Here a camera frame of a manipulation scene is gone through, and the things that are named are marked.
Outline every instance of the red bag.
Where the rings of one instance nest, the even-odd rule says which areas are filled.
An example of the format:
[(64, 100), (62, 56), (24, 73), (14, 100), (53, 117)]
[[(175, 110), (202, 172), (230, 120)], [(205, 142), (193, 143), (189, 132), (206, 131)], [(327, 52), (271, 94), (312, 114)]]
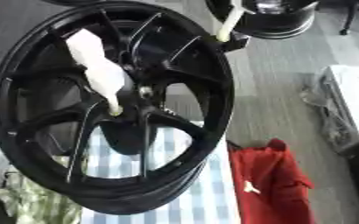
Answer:
[(314, 224), (307, 197), (313, 184), (284, 142), (230, 150), (229, 159), (243, 224)]

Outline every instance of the wheel spoke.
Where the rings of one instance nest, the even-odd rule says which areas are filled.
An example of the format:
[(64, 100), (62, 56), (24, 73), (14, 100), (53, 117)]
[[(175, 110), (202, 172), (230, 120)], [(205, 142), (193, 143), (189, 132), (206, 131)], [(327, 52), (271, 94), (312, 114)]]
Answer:
[(175, 67), (167, 66), (163, 72), (173, 83), (199, 84), (209, 89), (220, 88), (222, 81), (204, 75), (190, 73)]
[(99, 111), (96, 106), (90, 108), (79, 123), (67, 168), (67, 183), (74, 182), (75, 176), (80, 177), (82, 174), (83, 154), (87, 148), (89, 137), (98, 123), (97, 117), (99, 117), (99, 113), (96, 113), (96, 111)]
[(153, 22), (162, 17), (162, 13), (156, 13), (150, 18), (148, 18), (145, 22), (143, 22), (129, 37), (127, 52), (132, 56), (135, 52), (135, 46), (139, 43), (143, 36), (150, 32), (153, 28)]
[(194, 47), (199, 42), (200, 39), (201, 36), (197, 36), (195, 38), (190, 39), (182, 47), (178, 48), (173, 53), (171, 53), (165, 61), (169, 63), (175, 61), (182, 53)]
[(151, 112), (149, 120), (151, 124), (163, 125), (183, 130), (193, 139), (203, 138), (207, 133), (202, 127), (189, 122), (182, 116), (169, 114), (159, 109)]
[(69, 59), (72, 59), (69, 49), (67, 48), (67, 42), (63, 37), (61, 37), (58, 31), (53, 27), (49, 27), (47, 32), (52, 35), (54, 45), (57, 47), (57, 49), (67, 53), (69, 55)]
[(142, 118), (142, 127), (144, 131), (144, 147), (140, 152), (140, 177), (142, 180), (148, 178), (148, 154), (150, 149), (150, 124), (149, 116)]
[(90, 108), (96, 107), (96, 105), (102, 105), (102, 102), (104, 102), (104, 100), (99, 95), (92, 95), (88, 101), (78, 102), (66, 108), (38, 115), (31, 120), (20, 123), (15, 129), (11, 129), (9, 132), (11, 135), (16, 136), (18, 140), (26, 140), (33, 137), (38, 130), (42, 130), (50, 125), (78, 122), (82, 119), (83, 115), (88, 113)]
[(101, 10), (100, 19), (101, 25), (106, 27), (110, 37), (113, 39), (113, 44), (118, 51), (120, 48), (121, 37), (123, 36), (123, 34), (118, 30), (115, 25), (113, 25), (113, 23), (111, 23), (111, 20), (105, 10)]

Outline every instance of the blue checkered tablecloth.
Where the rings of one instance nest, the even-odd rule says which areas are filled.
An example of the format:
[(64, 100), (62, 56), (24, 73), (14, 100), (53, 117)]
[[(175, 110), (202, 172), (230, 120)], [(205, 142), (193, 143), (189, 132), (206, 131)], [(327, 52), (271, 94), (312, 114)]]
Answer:
[[(81, 224), (236, 224), (240, 223), (225, 137), (208, 158), (194, 184), (169, 204), (147, 213), (108, 215), (82, 209)], [(149, 167), (159, 168), (176, 158), (192, 142), (185, 132), (160, 128), (151, 147)], [(101, 131), (90, 138), (88, 175), (122, 178), (138, 175), (138, 157), (110, 149)]]

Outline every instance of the chair leg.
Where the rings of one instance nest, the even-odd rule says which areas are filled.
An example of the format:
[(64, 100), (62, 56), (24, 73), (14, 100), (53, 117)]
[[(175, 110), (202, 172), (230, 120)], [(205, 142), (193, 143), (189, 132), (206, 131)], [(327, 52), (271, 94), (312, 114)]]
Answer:
[(343, 29), (340, 31), (341, 35), (347, 35), (349, 33), (349, 28), (351, 26), (351, 23), (354, 20), (354, 17), (355, 17), (356, 7), (357, 7), (357, 2), (356, 1), (351, 0), (350, 3), (348, 3), (347, 20), (346, 20), (346, 23), (344, 24)]

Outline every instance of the gray floor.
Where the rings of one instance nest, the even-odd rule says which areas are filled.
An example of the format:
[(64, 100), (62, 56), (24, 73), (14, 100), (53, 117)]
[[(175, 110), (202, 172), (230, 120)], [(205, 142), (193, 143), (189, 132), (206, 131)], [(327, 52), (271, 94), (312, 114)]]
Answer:
[[(179, 11), (211, 32), (219, 26), (201, 0), (144, 2)], [(38, 0), (0, 0), (0, 60), (34, 25), (64, 9)], [(359, 66), (359, 18), (347, 37), (337, 35), (342, 21), (338, 11), (321, 10), (314, 26), (297, 38), (254, 38), (247, 49), (228, 54), (236, 79), (236, 108), (228, 137), (243, 145), (272, 137), (289, 143), (315, 183), (310, 199), (319, 224), (359, 224), (359, 199), (347, 164), (323, 141), (315, 112), (299, 98), (304, 81), (322, 68)], [(188, 103), (184, 113), (192, 114), (192, 103), (184, 95), (180, 88), (170, 97)]]

